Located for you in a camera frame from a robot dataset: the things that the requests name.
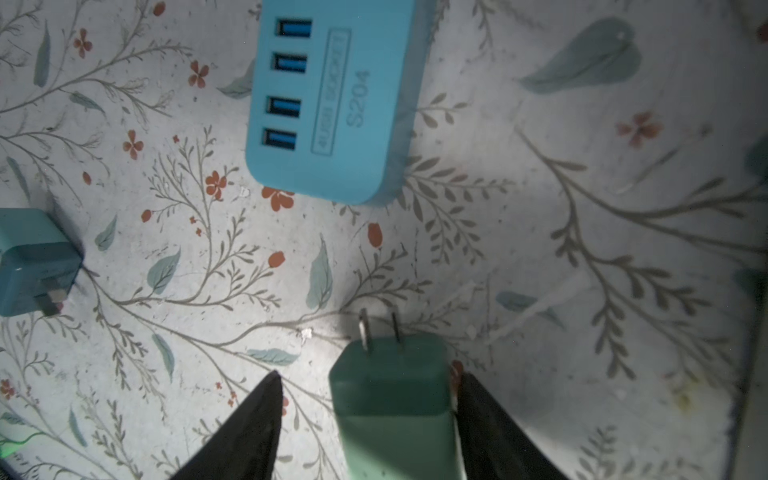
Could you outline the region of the teal charger plug front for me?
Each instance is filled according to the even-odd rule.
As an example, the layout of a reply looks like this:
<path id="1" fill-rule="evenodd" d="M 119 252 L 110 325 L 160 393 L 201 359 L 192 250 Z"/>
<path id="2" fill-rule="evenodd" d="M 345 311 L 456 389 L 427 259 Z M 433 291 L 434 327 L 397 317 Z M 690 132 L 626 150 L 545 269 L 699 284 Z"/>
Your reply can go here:
<path id="1" fill-rule="evenodd" d="M 82 256 L 49 215 L 35 208 L 1 210 L 1 315 L 59 313 Z"/>

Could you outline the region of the teal tower power strip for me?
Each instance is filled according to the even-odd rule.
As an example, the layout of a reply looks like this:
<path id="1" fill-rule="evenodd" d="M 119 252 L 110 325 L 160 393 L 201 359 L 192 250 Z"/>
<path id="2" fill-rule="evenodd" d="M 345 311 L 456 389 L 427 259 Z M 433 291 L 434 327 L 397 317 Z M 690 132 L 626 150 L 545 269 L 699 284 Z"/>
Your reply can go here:
<path id="1" fill-rule="evenodd" d="M 245 159 L 260 184 L 346 205 L 402 190 L 436 5 L 266 1 Z"/>

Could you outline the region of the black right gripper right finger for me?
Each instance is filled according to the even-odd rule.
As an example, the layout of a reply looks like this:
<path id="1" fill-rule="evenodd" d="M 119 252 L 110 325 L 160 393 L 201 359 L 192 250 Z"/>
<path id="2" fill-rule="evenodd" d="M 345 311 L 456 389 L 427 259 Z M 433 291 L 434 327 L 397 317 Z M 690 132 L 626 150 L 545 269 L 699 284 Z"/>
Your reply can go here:
<path id="1" fill-rule="evenodd" d="M 566 479 L 474 375 L 461 375 L 457 400 L 457 426 L 469 480 Z"/>

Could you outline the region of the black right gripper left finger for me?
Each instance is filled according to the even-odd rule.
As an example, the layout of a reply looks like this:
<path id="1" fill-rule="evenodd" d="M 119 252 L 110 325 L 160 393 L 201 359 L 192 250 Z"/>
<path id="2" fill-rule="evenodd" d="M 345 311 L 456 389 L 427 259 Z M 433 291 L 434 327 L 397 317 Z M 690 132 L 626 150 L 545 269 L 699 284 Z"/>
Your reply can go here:
<path id="1" fill-rule="evenodd" d="M 282 377 L 272 371 L 173 477 L 177 480 L 270 479 L 279 446 L 282 410 Z"/>

